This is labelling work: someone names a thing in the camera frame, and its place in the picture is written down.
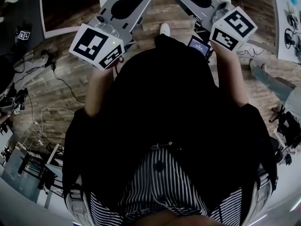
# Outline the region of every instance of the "black jacket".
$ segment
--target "black jacket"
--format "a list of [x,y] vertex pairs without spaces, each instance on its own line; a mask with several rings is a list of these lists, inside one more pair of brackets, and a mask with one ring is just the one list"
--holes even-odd
[[210,210],[239,187],[246,217],[260,162],[275,185],[273,148],[259,111],[219,89],[203,55],[160,35],[131,58],[97,118],[75,113],[66,133],[63,186],[79,173],[85,191],[118,212],[118,202],[151,145],[172,141],[173,156]]

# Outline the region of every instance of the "person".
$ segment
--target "person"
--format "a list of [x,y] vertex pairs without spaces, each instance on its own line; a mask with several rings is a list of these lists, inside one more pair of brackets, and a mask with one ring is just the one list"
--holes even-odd
[[253,59],[250,60],[250,69],[252,75],[273,91],[286,110],[292,113],[301,124],[301,88],[283,78],[272,77],[266,72],[266,64],[259,67]]
[[238,56],[212,44],[217,87],[204,56],[169,34],[163,24],[156,48],[115,81],[94,68],[66,133],[64,198],[80,176],[96,226],[242,225],[263,153],[274,188],[273,148]]

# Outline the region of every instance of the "button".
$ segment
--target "button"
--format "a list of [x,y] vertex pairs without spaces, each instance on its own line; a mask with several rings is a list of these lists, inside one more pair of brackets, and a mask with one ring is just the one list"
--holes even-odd
[[162,172],[164,170],[164,164],[162,161],[158,161],[155,165],[154,165],[154,170],[156,170],[157,172]]
[[158,198],[157,198],[157,201],[159,203],[165,203],[166,201],[166,196],[165,195],[160,195]]

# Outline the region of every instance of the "shoe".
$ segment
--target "shoe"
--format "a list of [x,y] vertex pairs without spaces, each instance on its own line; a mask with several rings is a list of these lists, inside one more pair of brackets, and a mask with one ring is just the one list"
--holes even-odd
[[267,65],[266,64],[262,64],[261,69],[266,72],[267,71]]
[[170,37],[170,27],[167,23],[163,23],[160,28],[160,34],[165,34]]
[[250,59],[250,69],[251,69],[251,71],[253,71],[253,69],[255,68],[255,66],[256,66],[256,62],[255,62],[255,60],[254,59]]

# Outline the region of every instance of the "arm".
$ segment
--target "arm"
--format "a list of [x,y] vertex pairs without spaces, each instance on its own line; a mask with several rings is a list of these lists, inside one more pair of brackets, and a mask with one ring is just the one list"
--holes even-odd
[[85,101],[85,112],[88,116],[95,117],[99,113],[103,104],[104,94],[113,81],[112,68],[105,71],[93,68]]
[[211,44],[216,52],[220,89],[230,95],[238,106],[243,107],[248,104],[248,97],[237,54],[226,50],[214,42],[211,42]]

